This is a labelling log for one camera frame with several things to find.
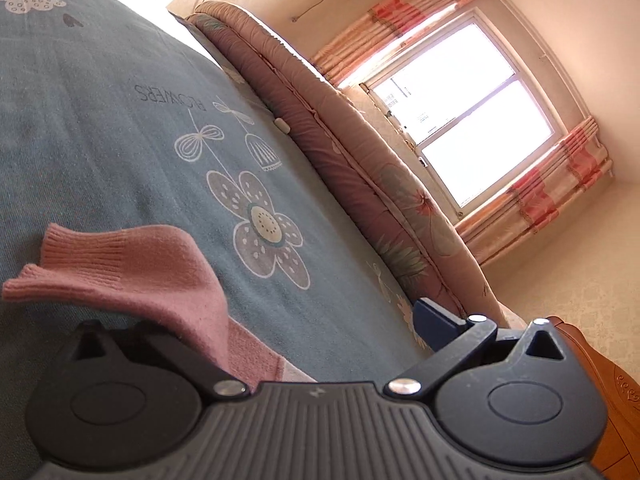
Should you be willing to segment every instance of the pink curtain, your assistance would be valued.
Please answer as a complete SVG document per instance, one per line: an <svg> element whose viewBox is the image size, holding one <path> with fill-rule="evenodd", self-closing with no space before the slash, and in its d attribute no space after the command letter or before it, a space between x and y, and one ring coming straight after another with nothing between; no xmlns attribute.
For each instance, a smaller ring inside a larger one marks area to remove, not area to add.
<svg viewBox="0 0 640 480"><path fill-rule="evenodd" d="M470 1L382 0L319 50L311 63L331 84L338 86L376 54L384 55L380 62L390 59Z"/></svg>
<svg viewBox="0 0 640 480"><path fill-rule="evenodd" d="M590 116L501 195L456 225L479 264L540 231L610 170L612 161L597 133Z"/></svg>

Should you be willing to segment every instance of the metal screw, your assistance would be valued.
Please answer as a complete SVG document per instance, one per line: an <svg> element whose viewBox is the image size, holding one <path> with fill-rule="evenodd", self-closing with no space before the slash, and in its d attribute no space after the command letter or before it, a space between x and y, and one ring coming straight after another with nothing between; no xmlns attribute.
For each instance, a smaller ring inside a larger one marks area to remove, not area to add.
<svg viewBox="0 0 640 480"><path fill-rule="evenodd" d="M413 395L420 391L422 385L415 379L403 377L389 381L386 387L398 395Z"/></svg>
<svg viewBox="0 0 640 480"><path fill-rule="evenodd" d="M237 397L245 393L246 384L235 379L229 379L216 383L213 386L213 391L223 397Z"/></svg>

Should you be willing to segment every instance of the mattress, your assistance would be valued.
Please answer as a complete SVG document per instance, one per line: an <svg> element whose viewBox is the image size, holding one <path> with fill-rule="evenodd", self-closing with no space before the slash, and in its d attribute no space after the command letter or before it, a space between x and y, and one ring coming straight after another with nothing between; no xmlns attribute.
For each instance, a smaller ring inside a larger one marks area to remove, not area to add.
<svg viewBox="0 0 640 480"><path fill-rule="evenodd" d="M126 0L1 1L3 281L38 261L50 222L170 224L193 236L231 316L316 380L381 384L428 355L407 330L398 282L212 44ZM91 318L133 322L66 304L0 306L0 478L38 465L24 407L65 336Z"/></svg>

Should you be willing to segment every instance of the black plastic part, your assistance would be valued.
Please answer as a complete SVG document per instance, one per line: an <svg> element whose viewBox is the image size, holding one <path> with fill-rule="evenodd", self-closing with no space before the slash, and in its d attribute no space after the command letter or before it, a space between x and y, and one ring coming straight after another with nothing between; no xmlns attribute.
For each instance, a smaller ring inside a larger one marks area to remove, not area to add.
<svg viewBox="0 0 640 480"><path fill-rule="evenodd" d="M463 319L450 313L429 298L414 303L414 330L437 352L444 348L468 328Z"/></svg>
<svg viewBox="0 0 640 480"><path fill-rule="evenodd" d="M484 350L495 341L498 327L490 319L471 325L469 330L440 351L398 375L398 378L418 381L420 383L418 392L412 395L398 395L389 390L386 384L384 393L389 397L428 402L429 396L444 381L466 368L479 365Z"/></svg>
<svg viewBox="0 0 640 480"><path fill-rule="evenodd" d="M599 392L550 323L530 324L503 362L447 381L434 412L470 452L520 467L590 458L607 423Z"/></svg>
<svg viewBox="0 0 640 480"><path fill-rule="evenodd" d="M482 354L480 364L490 365L499 361L504 361L511 353L516 343L522 337L524 330L511 330L509 328L499 328L495 336L495 341Z"/></svg>
<svg viewBox="0 0 640 480"><path fill-rule="evenodd" d="M88 322L45 371L27 405L26 426L46 460L116 470L175 449L201 411L188 381L131 362L99 322Z"/></svg>
<svg viewBox="0 0 640 480"><path fill-rule="evenodd" d="M482 427L474 428L482 434ZM492 433L484 433L495 438ZM97 480L47 464L34 480ZM444 438L418 402L372 383L263 383L209 408L193 438L159 461L100 480L596 480L586 462L548 471L479 462Z"/></svg>
<svg viewBox="0 0 640 480"><path fill-rule="evenodd" d="M198 391L204 404L210 404L218 400L230 400L220 396L214 390L216 383L220 381L235 380L233 375L218 368L210 360L195 350L181 343L170 332L162 329L154 323L143 321L136 325L134 332L137 337L137 348L146 347L154 353L156 365L187 379ZM244 394L234 397L241 399L249 396L247 386Z"/></svg>

